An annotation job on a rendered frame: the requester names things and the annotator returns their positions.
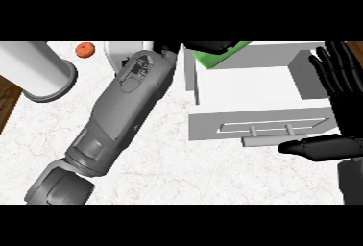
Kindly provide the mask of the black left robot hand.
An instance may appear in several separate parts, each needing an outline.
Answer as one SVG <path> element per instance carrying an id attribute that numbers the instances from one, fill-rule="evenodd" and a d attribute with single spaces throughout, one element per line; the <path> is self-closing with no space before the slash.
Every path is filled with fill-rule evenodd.
<path id="1" fill-rule="evenodd" d="M 180 46 L 212 55 L 221 55 L 230 47 L 236 46 L 236 41 L 154 41 L 152 50 L 156 53 L 171 51 L 177 54 Z"/>

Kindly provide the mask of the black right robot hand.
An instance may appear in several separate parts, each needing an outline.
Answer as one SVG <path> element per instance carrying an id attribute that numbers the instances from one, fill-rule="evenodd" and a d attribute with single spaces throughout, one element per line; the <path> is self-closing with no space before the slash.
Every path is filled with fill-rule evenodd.
<path id="1" fill-rule="evenodd" d="M 308 56 L 340 133 L 283 142 L 281 154 L 311 161 L 363 158 L 363 67 L 343 41 L 326 41 Z"/>

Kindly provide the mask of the green cup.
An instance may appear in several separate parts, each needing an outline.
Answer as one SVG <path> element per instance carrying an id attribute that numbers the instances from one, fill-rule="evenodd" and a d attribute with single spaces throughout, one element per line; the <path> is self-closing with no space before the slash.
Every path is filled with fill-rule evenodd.
<path id="1" fill-rule="evenodd" d="M 237 51 L 240 51 L 249 44 L 249 41 L 237 41 L 236 46 L 230 47 L 227 52 L 221 55 L 212 55 L 200 51 L 191 51 L 191 54 L 205 68 L 212 68 L 222 62 Z"/>

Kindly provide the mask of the white open drawer box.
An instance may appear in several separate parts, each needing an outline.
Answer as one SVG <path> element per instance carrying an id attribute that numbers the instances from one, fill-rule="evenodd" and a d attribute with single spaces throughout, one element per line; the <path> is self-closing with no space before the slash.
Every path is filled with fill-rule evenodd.
<path id="1" fill-rule="evenodd" d="M 308 56 L 321 41 L 252 41 L 206 69 L 184 50 L 185 88 L 202 106 L 267 106 L 327 97 Z"/>

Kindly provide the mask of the grey drawer front panel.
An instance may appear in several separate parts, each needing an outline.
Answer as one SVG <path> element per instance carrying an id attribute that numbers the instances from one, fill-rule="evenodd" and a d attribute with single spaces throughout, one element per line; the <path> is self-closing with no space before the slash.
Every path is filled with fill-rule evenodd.
<path id="1" fill-rule="evenodd" d="M 284 109 L 268 111 L 236 111 L 188 114 L 188 139 L 209 140 L 286 135 L 292 127 L 295 135 L 323 134 L 336 127 L 334 116 L 329 107 Z"/>

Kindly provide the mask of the white block appliance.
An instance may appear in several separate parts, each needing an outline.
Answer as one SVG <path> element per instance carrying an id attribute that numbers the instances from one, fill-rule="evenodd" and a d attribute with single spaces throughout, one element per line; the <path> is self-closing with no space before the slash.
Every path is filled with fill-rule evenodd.
<path id="1" fill-rule="evenodd" d="M 123 66 L 122 61 L 125 61 L 134 53 L 152 49 L 152 41 L 104 41 L 103 52 L 115 73 L 119 73 Z"/>

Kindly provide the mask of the orange fruit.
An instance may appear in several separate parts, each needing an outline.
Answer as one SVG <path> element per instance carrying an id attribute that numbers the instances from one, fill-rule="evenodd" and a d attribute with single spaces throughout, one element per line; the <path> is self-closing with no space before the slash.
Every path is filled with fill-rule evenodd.
<path id="1" fill-rule="evenodd" d="M 79 58 L 85 59 L 94 54 L 94 45 L 90 42 L 82 42 L 75 48 L 75 54 Z"/>

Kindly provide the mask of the white cylinder with grey rim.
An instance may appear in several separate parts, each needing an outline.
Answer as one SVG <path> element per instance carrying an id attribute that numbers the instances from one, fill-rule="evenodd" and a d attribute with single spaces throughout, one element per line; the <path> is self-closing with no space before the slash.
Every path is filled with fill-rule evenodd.
<path id="1" fill-rule="evenodd" d="M 0 75 L 31 101 L 48 103 L 69 92 L 78 71 L 44 41 L 0 41 Z"/>

